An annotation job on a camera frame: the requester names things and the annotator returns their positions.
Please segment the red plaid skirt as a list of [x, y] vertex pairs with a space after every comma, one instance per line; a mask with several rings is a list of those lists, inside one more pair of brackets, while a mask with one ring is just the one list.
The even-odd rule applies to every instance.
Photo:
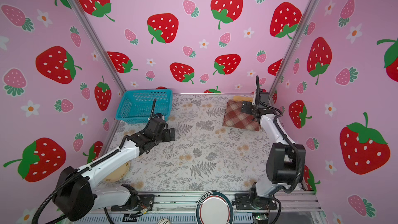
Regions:
[[242, 102], [229, 100], [223, 118], [223, 127], [238, 128], [249, 131], [260, 131], [260, 125], [253, 115], [241, 111]]

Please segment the yellow skirt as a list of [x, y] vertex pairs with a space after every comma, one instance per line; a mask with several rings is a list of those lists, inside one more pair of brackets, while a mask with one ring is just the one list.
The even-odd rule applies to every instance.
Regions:
[[253, 102], [253, 97], [236, 95], [236, 96], [233, 97], [233, 101], [235, 101], [235, 102], [243, 102], [243, 101]]

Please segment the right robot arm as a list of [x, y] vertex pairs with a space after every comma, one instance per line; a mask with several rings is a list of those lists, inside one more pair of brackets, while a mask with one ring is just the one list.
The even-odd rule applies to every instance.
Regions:
[[255, 90], [251, 103], [244, 101], [242, 112], [254, 116], [260, 127], [273, 142], [266, 162], [267, 178], [253, 184], [247, 201], [260, 209], [273, 202], [275, 193], [292, 193], [304, 177], [306, 150], [293, 141], [279, 121], [283, 112], [269, 104], [269, 94]]

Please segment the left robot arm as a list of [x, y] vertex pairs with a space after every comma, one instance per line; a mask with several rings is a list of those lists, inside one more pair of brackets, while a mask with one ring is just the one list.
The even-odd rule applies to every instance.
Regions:
[[59, 177], [53, 203], [70, 221], [77, 221], [92, 210], [121, 206], [134, 210], [142, 205], [137, 190], [122, 184], [111, 190], [98, 189], [98, 184], [127, 162], [149, 153], [155, 146], [176, 139], [174, 128], [162, 118], [152, 118], [145, 128], [123, 137], [119, 146], [102, 157], [77, 169], [68, 167]]

